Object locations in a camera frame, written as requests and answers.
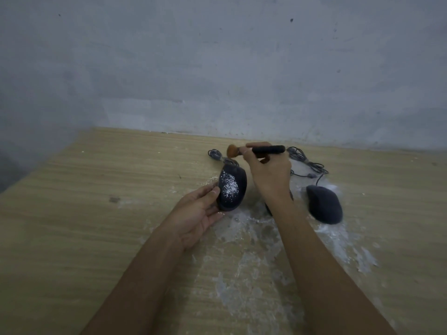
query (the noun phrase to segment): wired mouse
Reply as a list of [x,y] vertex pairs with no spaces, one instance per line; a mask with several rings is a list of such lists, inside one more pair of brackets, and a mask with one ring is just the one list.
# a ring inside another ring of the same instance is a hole
[[309,198],[309,212],[323,223],[335,225],[342,221],[343,210],[337,194],[325,187],[307,186],[306,192]]
[[247,190],[247,174],[245,170],[233,164],[224,164],[219,175],[220,194],[217,205],[221,211],[236,209],[242,202]]

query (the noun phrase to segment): makeup brush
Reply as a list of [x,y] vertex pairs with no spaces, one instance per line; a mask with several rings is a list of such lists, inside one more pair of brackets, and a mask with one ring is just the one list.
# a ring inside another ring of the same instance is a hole
[[[284,146],[259,146],[259,147],[253,147],[252,151],[256,156],[263,155],[263,154],[281,154],[286,151],[286,147]],[[239,148],[235,145],[229,145],[227,148],[227,157],[232,158],[236,157],[238,155],[242,155],[239,151]]]

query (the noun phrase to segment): left hand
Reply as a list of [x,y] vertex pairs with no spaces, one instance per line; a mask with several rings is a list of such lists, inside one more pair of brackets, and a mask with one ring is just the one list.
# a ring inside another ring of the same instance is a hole
[[208,184],[186,194],[176,204],[159,228],[174,232],[183,249],[193,247],[210,225],[224,217],[214,205],[220,188]]

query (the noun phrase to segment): forearm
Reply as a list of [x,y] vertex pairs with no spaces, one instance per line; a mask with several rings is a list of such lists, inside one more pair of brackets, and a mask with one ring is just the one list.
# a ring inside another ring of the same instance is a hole
[[286,196],[272,198],[267,204],[314,332],[395,334],[307,223],[305,208],[295,206]]
[[81,334],[147,334],[182,252],[178,238],[157,228]]

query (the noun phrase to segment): brush bristles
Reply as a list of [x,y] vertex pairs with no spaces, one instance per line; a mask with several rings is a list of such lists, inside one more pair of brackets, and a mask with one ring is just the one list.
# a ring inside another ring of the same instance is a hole
[[227,157],[233,158],[239,155],[239,148],[235,145],[229,145],[227,148]]

